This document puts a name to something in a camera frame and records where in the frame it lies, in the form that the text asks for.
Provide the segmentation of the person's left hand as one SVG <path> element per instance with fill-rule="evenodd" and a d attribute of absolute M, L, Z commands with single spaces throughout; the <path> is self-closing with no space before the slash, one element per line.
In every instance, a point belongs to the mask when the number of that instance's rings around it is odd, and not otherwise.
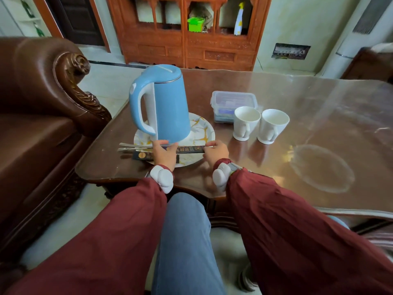
<path fill-rule="evenodd" d="M 154 154 L 154 164 L 161 165 L 164 168 L 166 167 L 171 172 L 174 171 L 176 165 L 176 156 L 177 154 L 170 154 L 168 140 L 155 140 L 153 142 L 153 154 Z"/>

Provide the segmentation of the person's right hand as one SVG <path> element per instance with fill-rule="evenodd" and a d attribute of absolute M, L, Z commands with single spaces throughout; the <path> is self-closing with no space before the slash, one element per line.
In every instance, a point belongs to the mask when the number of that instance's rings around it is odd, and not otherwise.
<path fill-rule="evenodd" d="M 204 150 L 204 160 L 208 163 L 209 167 L 213 169 L 215 163 L 222 158 L 229 158 L 229 151 L 227 145 L 220 140 L 215 141 L 214 149 Z"/>

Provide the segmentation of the long dark sachet packet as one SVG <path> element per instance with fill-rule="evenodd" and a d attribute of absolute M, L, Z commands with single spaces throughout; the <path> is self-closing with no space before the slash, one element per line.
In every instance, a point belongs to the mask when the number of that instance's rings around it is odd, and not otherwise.
<path fill-rule="evenodd" d="M 176 154 L 201 154 L 204 153 L 204 145 L 200 146 L 178 146 Z"/>

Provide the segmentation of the person's left forearm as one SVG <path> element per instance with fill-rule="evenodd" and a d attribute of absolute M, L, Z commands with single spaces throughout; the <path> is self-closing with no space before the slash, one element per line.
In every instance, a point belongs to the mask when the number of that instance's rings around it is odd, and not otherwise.
<path fill-rule="evenodd" d="M 166 208 L 166 194 L 143 178 L 5 295 L 144 295 Z"/>

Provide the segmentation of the person's right forearm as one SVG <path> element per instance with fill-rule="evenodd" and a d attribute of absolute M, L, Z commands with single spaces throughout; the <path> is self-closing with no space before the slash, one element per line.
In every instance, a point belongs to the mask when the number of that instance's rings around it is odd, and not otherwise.
<path fill-rule="evenodd" d="M 393 295 L 393 263 L 273 178 L 246 168 L 227 200 L 263 295 Z"/>

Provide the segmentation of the white gold marbled plate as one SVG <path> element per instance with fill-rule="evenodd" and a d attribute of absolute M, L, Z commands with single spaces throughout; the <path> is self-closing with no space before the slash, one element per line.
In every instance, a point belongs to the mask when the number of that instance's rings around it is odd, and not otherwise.
<path fill-rule="evenodd" d="M 203 146 L 207 142 L 215 140 L 215 131 L 213 126 L 203 117 L 189 113 L 191 131 L 187 138 L 179 141 L 179 146 Z M 137 145 L 151 145 L 152 141 L 148 134 L 137 130 L 134 135 L 134 144 Z M 199 162 L 203 159 L 202 153 L 197 154 L 179 154 L 179 162 L 175 165 L 176 168 L 188 166 Z"/>

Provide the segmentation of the dark sachet with orange dot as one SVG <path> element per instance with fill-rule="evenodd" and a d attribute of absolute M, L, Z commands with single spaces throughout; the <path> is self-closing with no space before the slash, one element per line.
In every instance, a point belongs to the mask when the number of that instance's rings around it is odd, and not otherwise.
<path fill-rule="evenodd" d="M 132 159 L 154 164 L 154 154 L 152 152 L 134 151 Z"/>

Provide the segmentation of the white wrist tracker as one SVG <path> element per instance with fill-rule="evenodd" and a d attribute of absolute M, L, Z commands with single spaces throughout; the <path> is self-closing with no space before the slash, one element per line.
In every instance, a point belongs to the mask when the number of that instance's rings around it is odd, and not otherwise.
<path fill-rule="evenodd" d="M 214 170 L 212 178 L 217 189 L 220 192 L 224 192 L 229 181 L 229 177 L 237 170 L 242 169 L 235 163 L 220 163 L 218 168 Z"/>
<path fill-rule="evenodd" d="M 165 194 L 170 193 L 174 187 L 174 177 L 172 172 L 161 165 L 155 165 L 150 170 L 147 177 L 152 178 Z"/>

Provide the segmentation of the white ceramic cup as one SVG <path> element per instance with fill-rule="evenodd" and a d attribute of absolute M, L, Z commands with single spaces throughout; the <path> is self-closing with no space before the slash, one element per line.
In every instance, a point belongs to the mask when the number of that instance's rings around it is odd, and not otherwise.
<path fill-rule="evenodd" d="M 253 107 L 239 107 L 235 109 L 233 138 L 241 142 L 247 141 L 260 119 L 261 113 Z"/>
<path fill-rule="evenodd" d="M 260 143 L 270 145 L 283 132 L 290 117 L 283 111 L 277 109 L 266 109 L 261 114 L 259 132 L 257 139 Z"/>

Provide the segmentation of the blue electric kettle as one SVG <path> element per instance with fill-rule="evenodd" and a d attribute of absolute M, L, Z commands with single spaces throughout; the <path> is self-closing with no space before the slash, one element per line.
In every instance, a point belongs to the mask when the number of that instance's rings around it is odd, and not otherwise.
<path fill-rule="evenodd" d="M 168 64 L 146 68 L 130 87 L 129 103 L 136 127 L 152 141 L 172 144 L 189 136 L 189 109 L 180 68 Z"/>

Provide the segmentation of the clear plastic lidded container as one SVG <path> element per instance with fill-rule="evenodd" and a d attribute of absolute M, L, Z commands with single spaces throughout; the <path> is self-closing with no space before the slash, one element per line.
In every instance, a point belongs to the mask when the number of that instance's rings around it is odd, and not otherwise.
<path fill-rule="evenodd" d="M 258 108 L 256 96 L 246 92 L 213 91 L 210 100 L 214 122 L 232 124 L 234 111 L 239 107 Z"/>

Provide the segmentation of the carved red wooden cabinet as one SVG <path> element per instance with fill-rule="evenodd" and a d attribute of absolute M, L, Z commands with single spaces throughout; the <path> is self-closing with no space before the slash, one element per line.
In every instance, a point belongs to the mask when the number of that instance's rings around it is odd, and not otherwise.
<path fill-rule="evenodd" d="M 252 71 L 272 0 L 250 1 L 248 27 L 234 35 L 234 26 L 219 25 L 229 0 L 142 0 L 152 22 L 140 21 L 136 0 L 106 0 L 126 63 L 171 64 L 181 68 Z M 207 3 L 213 24 L 206 33 L 189 31 L 190 7 Z"/>

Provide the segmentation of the person's blue jeans leg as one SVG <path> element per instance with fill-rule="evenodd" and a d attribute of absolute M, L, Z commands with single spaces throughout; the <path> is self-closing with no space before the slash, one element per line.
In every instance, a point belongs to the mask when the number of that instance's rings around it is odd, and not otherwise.
<path fill-rule="evenodd" d="M 151 295 L 226 295 L 204 206 L 187 193 L 167 204 Z"/>

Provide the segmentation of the green plastic box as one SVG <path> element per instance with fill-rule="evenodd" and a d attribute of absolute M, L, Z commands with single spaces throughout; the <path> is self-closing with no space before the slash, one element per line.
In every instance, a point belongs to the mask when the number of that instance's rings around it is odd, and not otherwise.
<path fill-rule="evenodd" d="M 201 33 L 203 31 L 205 18 L 191 17 L 187 20 L 187 23 L 189 32 Z"/>

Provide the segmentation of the white yellow spray bottle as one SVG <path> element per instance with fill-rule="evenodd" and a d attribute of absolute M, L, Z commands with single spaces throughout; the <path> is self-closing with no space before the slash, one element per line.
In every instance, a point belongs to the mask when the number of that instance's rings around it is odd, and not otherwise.
<path fill-rule="evenodd" d="M 240 36 L 243 29 L 243 11 L 244 11 L 244 2 L 241 2 L 239 5 L 238 14 L 234 26 L 234 35 Z"/>

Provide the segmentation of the brown leather carved sofa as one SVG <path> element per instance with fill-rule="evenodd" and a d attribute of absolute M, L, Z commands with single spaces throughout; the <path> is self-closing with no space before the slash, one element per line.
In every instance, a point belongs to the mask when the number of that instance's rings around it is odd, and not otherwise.
<path fill-rule="evenodd" d="M 0 263 L 80 196 L 75 166 L 111 120 L 78 84 L 90 63 L 71 41 L 0 38 Z"/>

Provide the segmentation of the person's grey shoe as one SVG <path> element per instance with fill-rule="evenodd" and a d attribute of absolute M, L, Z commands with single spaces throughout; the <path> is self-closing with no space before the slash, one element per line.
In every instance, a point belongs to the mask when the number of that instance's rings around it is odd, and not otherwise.
<path fill-rule="evenodd" d="M 243 292 L 254 292 L 259 289 L 258 283 L 253 275 L 251 263 L 248 263 L 238 274 L 237 286 Z"/>

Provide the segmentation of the dark wooden door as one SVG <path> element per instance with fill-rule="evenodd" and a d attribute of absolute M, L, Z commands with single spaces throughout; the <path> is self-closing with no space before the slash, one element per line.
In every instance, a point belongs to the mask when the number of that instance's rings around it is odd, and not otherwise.
<path fill-rule="evenodd" d="M 45 1 L 66 39 L 81 45 L 105 45 L 90 0 Z"/>

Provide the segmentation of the white standing air conditioner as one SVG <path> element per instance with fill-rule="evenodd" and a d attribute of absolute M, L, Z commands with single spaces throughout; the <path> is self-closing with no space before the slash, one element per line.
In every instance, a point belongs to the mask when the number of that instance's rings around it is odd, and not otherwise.
<path fill-rule="evenodd" d="M 393 33 L 393 0 L 360 0 L 318 77 L 339 79 L 361 48 L 386 42 Z"/>

